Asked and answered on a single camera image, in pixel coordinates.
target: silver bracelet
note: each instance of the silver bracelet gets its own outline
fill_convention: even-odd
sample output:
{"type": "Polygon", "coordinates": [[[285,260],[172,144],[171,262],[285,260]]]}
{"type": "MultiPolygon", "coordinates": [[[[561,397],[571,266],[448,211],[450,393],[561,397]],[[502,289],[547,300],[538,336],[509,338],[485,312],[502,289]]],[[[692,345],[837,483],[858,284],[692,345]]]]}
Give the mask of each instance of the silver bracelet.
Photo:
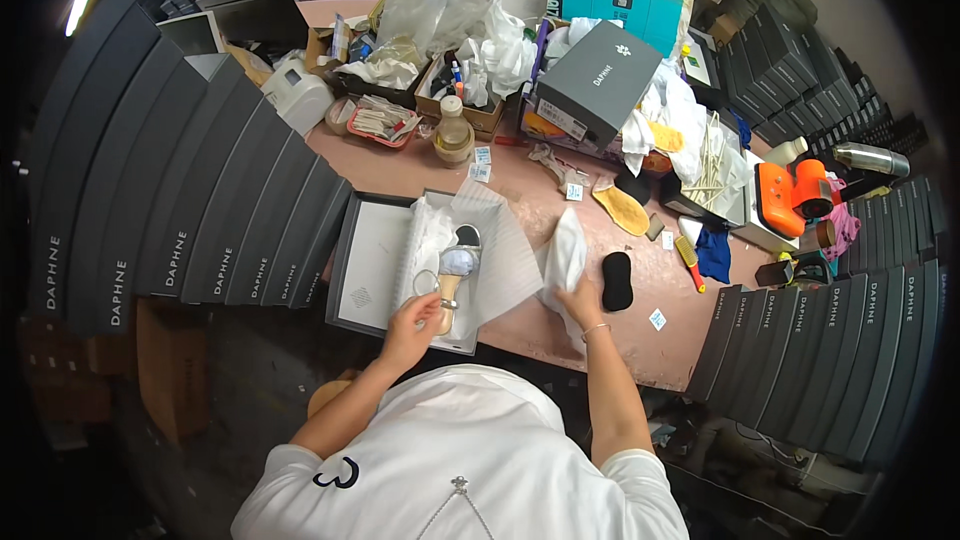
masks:
{"type": "Polygon", "coordinates": [[[610,327],[610,324],[609,324],[609,323],[598,323],[598,324],[596,324],[595,326],[593,326],[592,328],[590,328],[589,330],[586,330],[586,331],[584,331],[583,333],[580,334],[580,340],[583,341],[583,344],[586,344],[586,343],[587,343],[587,334],[589,334],[589,333],[592,332],[593,330],[596,330],[597,328],[609,328],[611,331],[614,330],[614,328],[611,328],[611,327],[610,327]]]}

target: white t-shirt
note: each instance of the white t-shirt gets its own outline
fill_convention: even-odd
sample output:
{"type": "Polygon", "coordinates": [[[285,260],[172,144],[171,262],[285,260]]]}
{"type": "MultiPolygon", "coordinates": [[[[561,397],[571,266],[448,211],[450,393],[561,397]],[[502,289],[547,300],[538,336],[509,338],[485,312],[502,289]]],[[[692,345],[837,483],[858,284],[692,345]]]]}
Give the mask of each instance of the white t-shirt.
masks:
{"type": "MultiPolygon", "coordinates": [[[[366,430],[327,460],[274,448],[230,533],[414,540],[461,476],[496,540],[688,538],[653,453],[623,450],[598,471],[564,435],[546,394],[482,365],[443,367],[391,388],[366,430]]],[[[488,536],[458,495],[423,534],[437,538],[488,536]]]]}

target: red brush handle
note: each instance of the red brush handle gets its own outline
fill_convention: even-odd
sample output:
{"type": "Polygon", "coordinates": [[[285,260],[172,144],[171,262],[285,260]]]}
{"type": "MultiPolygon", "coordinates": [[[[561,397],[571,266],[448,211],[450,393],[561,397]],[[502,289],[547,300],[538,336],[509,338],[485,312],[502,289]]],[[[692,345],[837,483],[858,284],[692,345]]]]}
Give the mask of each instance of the red brush handle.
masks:
{"type": "Polygon", "coordinates": [[[693,283],[697,285],[697,292],[703,294],[707,291],[707,285],[704,283],[704,278],[700,277],[700,265],[693,263],[690,267],[690,275],[693,276],[693,283]]]}

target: barcode sticker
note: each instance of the barcode sticker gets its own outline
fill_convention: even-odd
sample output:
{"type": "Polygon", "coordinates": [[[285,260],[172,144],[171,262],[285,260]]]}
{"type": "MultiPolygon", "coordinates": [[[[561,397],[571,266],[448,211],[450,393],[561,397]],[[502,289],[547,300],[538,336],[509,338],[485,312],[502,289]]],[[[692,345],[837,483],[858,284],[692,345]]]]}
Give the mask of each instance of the barcode sticker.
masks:
{"type": "Polygon", "coordinates": [[[542,98],[536,103],[536,114],[544,118],[547,122],[557,126],[577,141],[582,141],[584,135],[587,133],[587,126],[573,118],[573,116],[563,109],[557,108],[542,98]]]}
{"type": "Polygon", "coordinates": [[[567,184],[566,185],[566,199],[567,200],[583,200],[584,199],[584,187],[580,184],[567,184]]]}
{"type": "Polygon", "coordinates": [[[490,156],[489,146],[477,146],[473,150],[474,161],[481,165],[489,165],[493,162],[490,156]]]}
{"type": "Polygon", "coordinates": [[[654,324],[654,328],[659,332],[664,329],[666,326],[666,317],[661,313],[660,309],[654,310],[653,314],[650,315],[650,323],[654,324]]]}
{"type": "Polygon", "coordinates": [[[488,164],[483,164],[481,162],[472,162],[470,164],[470,169],[468,175],[478,181],[486,184],[490,181],[490,169],[491,167],[488,164]]]}

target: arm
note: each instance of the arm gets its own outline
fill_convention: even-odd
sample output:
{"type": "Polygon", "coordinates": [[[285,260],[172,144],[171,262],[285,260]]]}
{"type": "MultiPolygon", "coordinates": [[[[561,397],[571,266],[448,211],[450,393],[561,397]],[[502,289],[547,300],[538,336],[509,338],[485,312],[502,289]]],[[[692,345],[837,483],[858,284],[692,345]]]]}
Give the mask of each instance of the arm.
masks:
{"type": "Polygon", "coordinates": [[[290,444],[309,449],[321,459],[343,450],[366,430],[384,392],[424,356],[440,322],[440,294],[434,292],[407,300],[390,318],[378,358],[351,385],[314,413],[294,434],[290,444]],[[423,326],[418,330],[421,321],[423,326]]]}
{"type": "Polygon", "coordinates": [[[593,427],[593,464],[599,468],[627,449],[653,453],[650,427],[634,378],[618,353],[610,328],[595,328],[604,322],[596,286],[581,275],[576,290],[564,292],[557,288],[556,294],[570,317],[586,331],[586,392],[593,427]]]}

